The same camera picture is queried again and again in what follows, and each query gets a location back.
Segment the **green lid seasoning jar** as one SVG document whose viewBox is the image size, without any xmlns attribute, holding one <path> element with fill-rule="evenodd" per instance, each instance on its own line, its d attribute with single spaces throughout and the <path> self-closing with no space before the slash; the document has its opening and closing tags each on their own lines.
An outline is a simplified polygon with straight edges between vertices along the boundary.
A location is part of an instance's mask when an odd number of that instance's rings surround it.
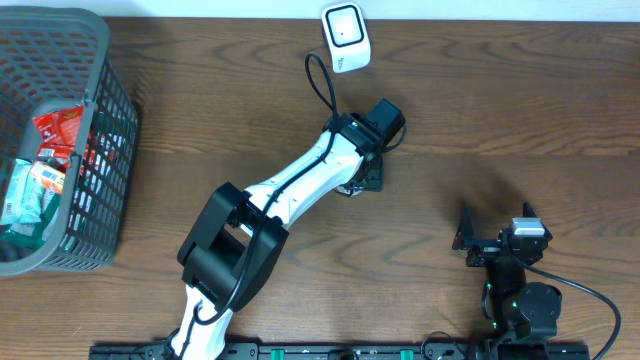
<svg viewBox="0 0 640 360">
<path fill-rule="evenodd" d="M 362 190 L 359 187 L 354 186 L 353 184 L 339 185 L 334 188 L 334 191 L 346 197 L 357 196 L 362 192 Z"/>
</svg>

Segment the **orange snack packet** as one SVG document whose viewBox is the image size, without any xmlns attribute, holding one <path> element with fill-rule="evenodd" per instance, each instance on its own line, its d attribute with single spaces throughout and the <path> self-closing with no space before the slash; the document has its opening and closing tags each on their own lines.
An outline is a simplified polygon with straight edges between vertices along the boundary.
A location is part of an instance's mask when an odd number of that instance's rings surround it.
<svg viewBox="0 0 640 360">
<path fill-rule="evenodd" d="M 63 193 L 65 174 L 59 170 L 50 167 L 44 162 L 36 161 L 31 165 L 30 175 L 46 190 L 53 191 L 59 195 Z"/>
</svg>

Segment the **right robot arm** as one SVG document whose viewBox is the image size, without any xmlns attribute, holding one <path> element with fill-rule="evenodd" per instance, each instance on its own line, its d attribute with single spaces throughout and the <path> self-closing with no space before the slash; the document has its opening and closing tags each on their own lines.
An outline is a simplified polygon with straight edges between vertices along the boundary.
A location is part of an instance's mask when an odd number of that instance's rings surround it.
<svg viewBox="0 0 640 360">
<path fill-rule="evenodd" d="M 562 293 L 556 287 L 529 282 L 525 270 L 543 257 L 552 239 L 527 203 L 495 238 L 476 234 L 471 208 L 462 207 L 452 244 L 467 252 L 466 265 L 486 270 L 481 306 L 494 334 L 468 350 L 471 359 L 549 360 L 549 339 L 558 332 Z"/>
</svg>

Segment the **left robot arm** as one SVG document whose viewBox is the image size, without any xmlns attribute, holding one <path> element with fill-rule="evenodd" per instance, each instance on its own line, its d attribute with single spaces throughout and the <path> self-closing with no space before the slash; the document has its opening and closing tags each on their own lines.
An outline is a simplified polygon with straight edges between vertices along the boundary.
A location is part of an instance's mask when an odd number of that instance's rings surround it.
<svg viewBox="0 0 640 360">
<path fill-rule="evenodd" d="M 217 188 L 181 245 L 187 304 L 169 339 L 174 359 L 215 359 L 233 315 L 271 276 L 293 223 L 331 191 L 353 196 L 376 182 L 401 116 L 378 110 L 331 118 L 318 141 L 271 178 Z"/>
</svg>

